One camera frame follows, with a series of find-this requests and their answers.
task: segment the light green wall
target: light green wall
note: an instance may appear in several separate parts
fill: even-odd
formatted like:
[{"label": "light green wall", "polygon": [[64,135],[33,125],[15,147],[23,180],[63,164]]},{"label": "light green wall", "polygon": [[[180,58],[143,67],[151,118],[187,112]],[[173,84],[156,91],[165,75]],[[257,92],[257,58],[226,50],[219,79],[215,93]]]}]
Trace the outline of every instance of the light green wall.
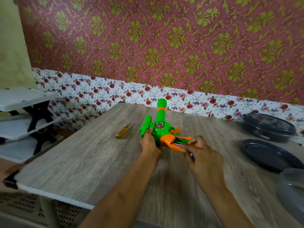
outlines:
[{"label": "light green wall", "polygon": [[18,7],[0,0],[0,88],[35,88]]}]

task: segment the white shelf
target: white shelf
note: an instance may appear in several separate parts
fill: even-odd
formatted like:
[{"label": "white shelf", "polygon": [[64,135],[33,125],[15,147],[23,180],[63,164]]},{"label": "white shelf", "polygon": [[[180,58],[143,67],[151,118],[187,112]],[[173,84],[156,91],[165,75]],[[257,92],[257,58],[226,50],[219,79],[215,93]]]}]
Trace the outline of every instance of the white shelf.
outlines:
[{"label": "white shelf", "polygon": [[[37,145],[37,140],[31,136],[25,137],[18,141],[7,141],[0,145],[0,158],[13,161],[16,163],[23,163],[33,156]],[[47,141],[42,145],[41,152],[48,149],[52,144]]]},{"label": "white shelf", "polygon": [[53,100],[56,93],[14,87],[10,89],[0,89],[0,111],[13,111],[40,102]]},{"label": "white shelf", "polygon": [[9,140],[18,140],[29,134],[36,132],[48,125],[51,125],[60,120],[60,117],[52,116],[53,121],[47,123],[45,119],[40,119],[36,124],[36,129],[27,132],[32,121],[32,117],[28,113],[21,113],[10,118],[0,120],[0,137]]}]

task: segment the green toy gun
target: green toy gun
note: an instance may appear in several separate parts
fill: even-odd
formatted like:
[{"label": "green toy gun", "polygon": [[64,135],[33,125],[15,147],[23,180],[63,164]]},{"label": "green toy gun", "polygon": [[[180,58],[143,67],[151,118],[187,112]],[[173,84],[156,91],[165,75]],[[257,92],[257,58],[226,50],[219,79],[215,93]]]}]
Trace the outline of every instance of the green toy gun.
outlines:
[{"label": "green toy gun", "polygon": [[154,137],[157,146],[165,146],[171,150],[180,152],[181,144],[188,144],[192,137],[178,137],[177,133],[181,130],[177,127],[170,126],[165,120],[167,101],[166,99],[159,99],[157,102],[157,116],[155,122],[152,122],[151,116],[146,116],[145,124],[139,127],[141,131],[141,138],[143,138],[147,129],[153,128],[152,136]]}]

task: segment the floral wallpaper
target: floral wallpaper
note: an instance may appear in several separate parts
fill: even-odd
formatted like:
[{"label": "floral wallpaper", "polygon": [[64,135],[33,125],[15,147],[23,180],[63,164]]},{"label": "floral wallpaper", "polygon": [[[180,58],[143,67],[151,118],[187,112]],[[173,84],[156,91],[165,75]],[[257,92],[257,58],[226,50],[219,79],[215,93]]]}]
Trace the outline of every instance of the floral wallpaper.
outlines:
[{"label": "floral wallpaper", "polygon": [[304,104],[304,0],[17,3],[32,67]]},{"label": "floral wallpaper", "polygon": [[88,77],[53,70],[33,69],[37,87],[57,92],[49,110],[62,117],[61,127],[80,129],[123,101],[157,107],[165,98],[168,110],[241,121],[244,114],[255,112],[272,115],[292,123],[297,129],[293,140],[304,144],[304,106],[260,101],[252,98],[216,95],[119,80]]}]

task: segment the wooden table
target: wooden table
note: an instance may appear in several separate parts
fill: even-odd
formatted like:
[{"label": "wooden table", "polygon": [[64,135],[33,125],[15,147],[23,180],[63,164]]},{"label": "wooden table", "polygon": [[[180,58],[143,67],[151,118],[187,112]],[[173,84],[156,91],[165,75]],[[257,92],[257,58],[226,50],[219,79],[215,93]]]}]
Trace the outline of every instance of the wooden table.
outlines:
[{"label": "wooden table", "polygon": [[[34,160],[16,176],[20,189],[92,209],[126,173],[141,152],[138,130],[157,109],[119,103],[102,116]],[[244,139],[256,138],[240,123],[173,111],[166,120],[181,136],[202,135],[224,157],[228,188],[255,227],[302,227],[276,196],[278,175],[248,160],[239,150]],[[115,134],[130,124],[124,138]],[[304,161],[294,142],[276,145]],[[221,227],[206,196],[178,152],[162,149],[138,219],[165,227]]]}]

